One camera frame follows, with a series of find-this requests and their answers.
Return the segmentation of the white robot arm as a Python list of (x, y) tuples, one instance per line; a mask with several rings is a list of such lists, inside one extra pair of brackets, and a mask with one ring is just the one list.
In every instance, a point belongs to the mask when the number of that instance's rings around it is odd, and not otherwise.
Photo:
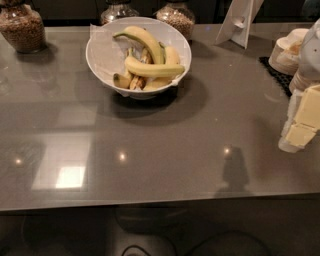
[(289, 84), (288, 119), (278, 142), (289, 153), (304, 149), (320, 130), (320, 19), (306, 33), (298, 60)]

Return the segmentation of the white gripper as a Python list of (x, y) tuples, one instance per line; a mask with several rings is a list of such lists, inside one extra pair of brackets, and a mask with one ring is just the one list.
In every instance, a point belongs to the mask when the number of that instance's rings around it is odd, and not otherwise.
[(319, 129), (320, 84), (311, 86), (304, 92), (295, 89), (289, 101), (287, 121), (283, 126), (278, 147), (282, 151), (296, 153), (315, 137)]

